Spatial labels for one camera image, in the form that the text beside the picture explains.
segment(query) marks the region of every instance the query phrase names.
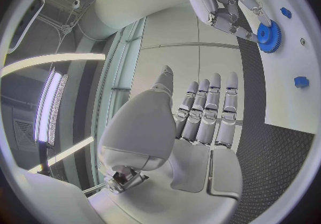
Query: blue knob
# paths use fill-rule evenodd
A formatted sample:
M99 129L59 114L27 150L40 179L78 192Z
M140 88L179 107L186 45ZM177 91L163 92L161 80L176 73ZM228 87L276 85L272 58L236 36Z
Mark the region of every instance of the blue knob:
M307 77L299 76L294 78L294 84L297 88L304 88L309 85Z
M286 9L285 7L282 7L281 12L284 16L286 16L287 18L291 18L292 17L292 13L289 9Z

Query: blue object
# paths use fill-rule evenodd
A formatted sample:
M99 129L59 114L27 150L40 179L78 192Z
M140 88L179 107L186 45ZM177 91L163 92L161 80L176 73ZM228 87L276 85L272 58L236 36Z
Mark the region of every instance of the blue object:
M257 30L259 48L265 53L273 53L278 50L282 41L282 33L276 22L271 20L271 27L260 24Z
M285 7L282 7L281 12L284 16L286 16L287 18L291 18L292 17L292 13L289 9L286 9Z
M299 76L294 78L294 84L297 88L304 88L309 85L307 77Z

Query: fluorescent light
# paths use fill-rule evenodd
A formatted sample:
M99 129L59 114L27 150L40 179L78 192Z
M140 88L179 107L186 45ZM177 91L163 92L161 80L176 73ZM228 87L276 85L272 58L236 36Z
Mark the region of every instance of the fluorescent light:
M38 110L37 110L37 115L36 115L36 123L35 123L35 134L34 134L34 140L35 142L38 141L39 139L39 125L40 125L40 118L41 118L41 113L42 113L42 108L43 108L43 104L44 104L44 100L45 97L47 95L49 86L51 84L52 78L54 77L55 74L55 68L52 69L52 71L50 72L47 81L44 85L44 88L42 90L42 94L40 97L40 101L39 101L39 105L38 105Z
M27 58L11 65L7 65L0 70L0 78L3 76L20 70L22 68L30 67L33 65L40 65L45 63L57 62L57 61L70 61L70 60L105 60L105 54L94 53L65 53L46 55L39 57Z
M67 75L67 74L65 74L62 77L62 79L59 83L57 92L56 92L55 100L53 101L53 105L51 108L48 143L49 143L49 145L52 145L52 146L55 145L56 122L57 122L57 117L58 117L58 110L59 110L60 101L62 100L65 86L67 84L68 77L69 77L69 75Z
M67 149L66 151L59 153L58 155L56 155L56 159L55 159L55 157L52 157L48 160L48 166L51 166L51 165L55 164L56 162L63 160L67 156L70 156L71 154L75 153L79 149L82 149L84 146L90 144L93 141L94 141L94 138L89 137L89 138L79 142L78 144L72 146L71 148ZM31 173L37 173L39 171L41 171L40 165L29 170L29 172L31 172Z
M40 141L44 141L44 142L48 141L48 128L49 128L49 121L50 121L50 111L52 108L52 104L54 103L54 98L56 96L57 88L59 86L61 78L62 78L62 75L60 73L55 73L53 75L48 92L45 96L45 100L43 103L43 108L42 108L41 116L40 116L40 124L39 124L38 139Z

